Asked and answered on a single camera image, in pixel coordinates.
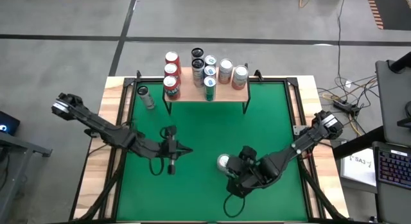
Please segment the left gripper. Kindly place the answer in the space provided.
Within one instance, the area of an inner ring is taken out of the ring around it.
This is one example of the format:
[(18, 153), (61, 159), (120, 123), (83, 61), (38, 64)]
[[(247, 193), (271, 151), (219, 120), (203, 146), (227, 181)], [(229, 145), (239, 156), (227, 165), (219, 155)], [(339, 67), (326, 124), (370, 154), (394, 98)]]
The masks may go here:
[(176, 172), (175, 162), (177, 159), (185, 154), (191, 153), (192, 150), (175, 139), (177, 134), (176, 126), (167, 126), (164, 134), (166, 140), (160, 144), (159, 157), (169, 158), (168, 174), (174, 175)]

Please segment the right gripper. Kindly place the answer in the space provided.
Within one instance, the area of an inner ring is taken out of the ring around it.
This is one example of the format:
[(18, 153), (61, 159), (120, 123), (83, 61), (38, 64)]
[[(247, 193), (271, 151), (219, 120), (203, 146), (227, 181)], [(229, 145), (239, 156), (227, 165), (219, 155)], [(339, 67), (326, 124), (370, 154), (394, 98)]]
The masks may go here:
[(240, 157), (230, 156), (227, 161), (229, 181), (226, 190), (238, 198), (246, 197), (245, 189), (265, 188), (267, 181), (255, 162), (257, 152), (250, 146), (243, 146)]

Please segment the white red Spindrift can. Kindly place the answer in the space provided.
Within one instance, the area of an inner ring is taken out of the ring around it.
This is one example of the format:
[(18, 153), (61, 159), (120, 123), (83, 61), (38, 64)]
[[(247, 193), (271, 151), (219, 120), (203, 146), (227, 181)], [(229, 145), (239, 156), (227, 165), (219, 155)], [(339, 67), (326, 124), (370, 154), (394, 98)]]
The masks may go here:
[(248, 75), (249, 71), (245, 65), (237, 66), (233, 72), (232, 87), (236, 90), (242, 90), (245, 87)]
[(227, 163), (229, 159), (230, 159), (230, 156), (224, 153), (224, 154), (219, 155), (216, 161), (217, 168), (226, 175), (230, 173), (227, 168)]

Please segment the red Fanta strawberry can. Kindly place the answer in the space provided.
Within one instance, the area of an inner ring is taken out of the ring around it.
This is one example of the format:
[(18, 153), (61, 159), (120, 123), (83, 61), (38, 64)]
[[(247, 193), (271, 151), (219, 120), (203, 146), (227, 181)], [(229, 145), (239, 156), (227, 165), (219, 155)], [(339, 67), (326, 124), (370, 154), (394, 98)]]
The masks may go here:
[(172, 76), (177, 80), (180, 77), (180, 71), (176, 64), (168, 63), (164, 66), (164, 75), (165, 76)]
[(165, 62), (167, 64), (175, 64), (180, 69), (180, 58), (174, 51), (169, 51), (165, 54)]
[(163, 80), (164, 91), (170, 100), (180, 97), (180, 83), (174, 76), (166, 76)]

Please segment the Spindrift grapefruit can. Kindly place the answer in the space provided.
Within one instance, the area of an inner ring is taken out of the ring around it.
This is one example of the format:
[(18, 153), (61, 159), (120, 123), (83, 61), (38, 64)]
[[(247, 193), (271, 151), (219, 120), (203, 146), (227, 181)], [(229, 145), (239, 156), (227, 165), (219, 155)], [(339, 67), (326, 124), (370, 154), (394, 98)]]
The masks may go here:
[(220, 62), (218, 69), (218, 81), (222, 84), (227, 84), (231, 81), (233, 70), (233, 62), (228, 58), (224, 58)]

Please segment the wooden shelf with black legs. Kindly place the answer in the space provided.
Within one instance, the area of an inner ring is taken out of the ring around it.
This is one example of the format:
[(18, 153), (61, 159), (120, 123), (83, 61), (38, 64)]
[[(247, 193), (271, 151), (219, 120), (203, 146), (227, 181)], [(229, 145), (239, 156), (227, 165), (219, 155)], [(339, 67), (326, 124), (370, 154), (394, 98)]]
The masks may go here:
[[(171, 114), (173, 103), (182, 102), (206, 102), (204, 96), (205, 89), (196, 87), (193, 83), (192, 70), (190, 67), (181, 67), (181, 85), (180, 85), (180, 97), (178, 99), (170, 99), (163, 92), (163, 102), (165, 104), (168, 114)], [(242, 90), (236, 90), (232, 87), (231, 83), (222, 84), (216, 83), (216, 93), (213, 102), (242, 102), (243, 114), (246, 113), (250, 102), (250, 87), (249, 81), (245, 84)]]

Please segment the white paper sign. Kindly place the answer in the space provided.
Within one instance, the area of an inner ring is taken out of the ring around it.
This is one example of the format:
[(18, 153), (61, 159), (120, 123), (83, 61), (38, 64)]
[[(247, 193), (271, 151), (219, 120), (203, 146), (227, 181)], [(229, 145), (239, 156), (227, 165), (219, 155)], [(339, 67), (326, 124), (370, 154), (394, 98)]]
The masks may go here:
[(340, 176), (376, 187), (373, 150), (367, 148), (342, 158)]

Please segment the black power strip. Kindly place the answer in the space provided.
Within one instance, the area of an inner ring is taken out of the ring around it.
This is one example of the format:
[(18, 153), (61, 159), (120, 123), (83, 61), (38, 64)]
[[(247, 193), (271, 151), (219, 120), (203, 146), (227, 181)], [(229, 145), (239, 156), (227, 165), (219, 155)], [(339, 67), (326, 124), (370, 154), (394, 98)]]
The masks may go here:
[(360, 113), (360, 108), (357, 105), (342, 101), (340, 99), (333, 101), (333, 107), (350, 115), (351, 117), (356, 117)]

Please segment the black keyboard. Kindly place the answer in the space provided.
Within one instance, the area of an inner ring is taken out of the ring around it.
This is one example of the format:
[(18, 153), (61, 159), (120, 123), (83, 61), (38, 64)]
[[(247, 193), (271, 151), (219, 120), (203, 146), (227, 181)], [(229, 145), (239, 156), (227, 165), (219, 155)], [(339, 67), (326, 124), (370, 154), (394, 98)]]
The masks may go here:
[(411, 148), (378, 141), (372, 147), (376, 180), (411, 190)]

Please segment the grey metal desk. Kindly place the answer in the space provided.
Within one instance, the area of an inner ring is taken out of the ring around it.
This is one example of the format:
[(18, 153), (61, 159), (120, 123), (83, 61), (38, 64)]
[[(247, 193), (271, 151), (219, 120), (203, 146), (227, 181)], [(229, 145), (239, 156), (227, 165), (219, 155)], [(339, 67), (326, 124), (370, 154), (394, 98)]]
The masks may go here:
[(49, 157), (53, 150), (2, 132), (0, 148), (7, 151), (4, 162), (0, 161), (0, 224), (5, 224), (31, 156), (39, 153), (43, 157)]

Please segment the black device with blue lights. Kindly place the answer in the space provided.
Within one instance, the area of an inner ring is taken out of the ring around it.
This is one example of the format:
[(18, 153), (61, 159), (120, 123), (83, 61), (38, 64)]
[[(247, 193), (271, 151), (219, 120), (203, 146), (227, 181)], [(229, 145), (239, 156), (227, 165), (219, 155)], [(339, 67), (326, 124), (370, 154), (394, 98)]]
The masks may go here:
[(0, 111), (0, 132), (14, 136), (20, 121), (5, 112)]

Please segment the black orange-striped floor mat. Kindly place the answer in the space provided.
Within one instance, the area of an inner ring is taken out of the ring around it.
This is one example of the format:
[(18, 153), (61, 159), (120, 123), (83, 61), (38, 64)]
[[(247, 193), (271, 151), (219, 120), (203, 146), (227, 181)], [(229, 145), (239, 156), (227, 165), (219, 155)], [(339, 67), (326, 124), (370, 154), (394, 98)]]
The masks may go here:
[(411, 31), (411, 0), (368, 0), (381, 30)]

